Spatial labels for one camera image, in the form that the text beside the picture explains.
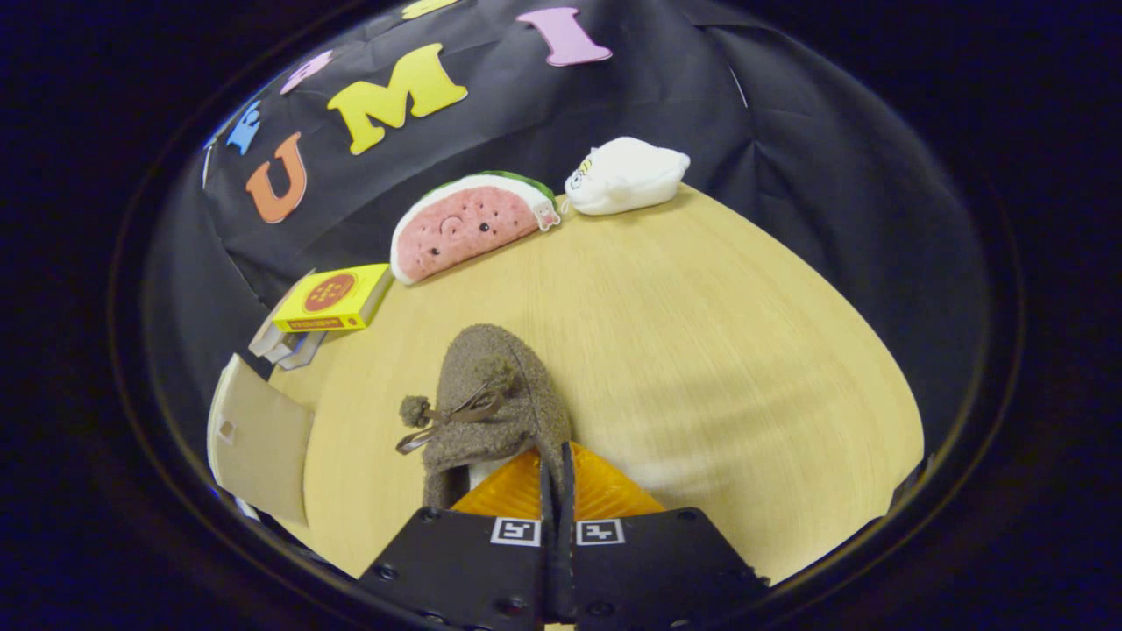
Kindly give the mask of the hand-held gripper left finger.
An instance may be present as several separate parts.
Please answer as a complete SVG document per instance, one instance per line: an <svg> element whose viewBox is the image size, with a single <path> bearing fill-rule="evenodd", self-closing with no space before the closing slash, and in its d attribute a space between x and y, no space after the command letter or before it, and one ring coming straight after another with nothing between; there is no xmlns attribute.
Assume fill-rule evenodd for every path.
<svg viewBox="0 0 1122 631"><path fill-rule="evenodd" d="M536 449L503 464L452 507L419 507L359 586L444 630L543 630L560 620L562 518Z"/></svg>

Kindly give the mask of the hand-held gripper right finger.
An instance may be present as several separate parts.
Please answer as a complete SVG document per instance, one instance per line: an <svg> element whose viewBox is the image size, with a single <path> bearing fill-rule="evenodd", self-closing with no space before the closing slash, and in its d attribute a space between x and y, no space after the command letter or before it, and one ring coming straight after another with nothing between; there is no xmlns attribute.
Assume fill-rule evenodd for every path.
<svg viewBox="0 0 1122 631"><path fill-rule="evenodd" d="M558 519L558 618L577 630L707 630L762 598L770 579L700 507L580 518L579 500L633 488L594 475L594 452L565 443Z"/></svg>

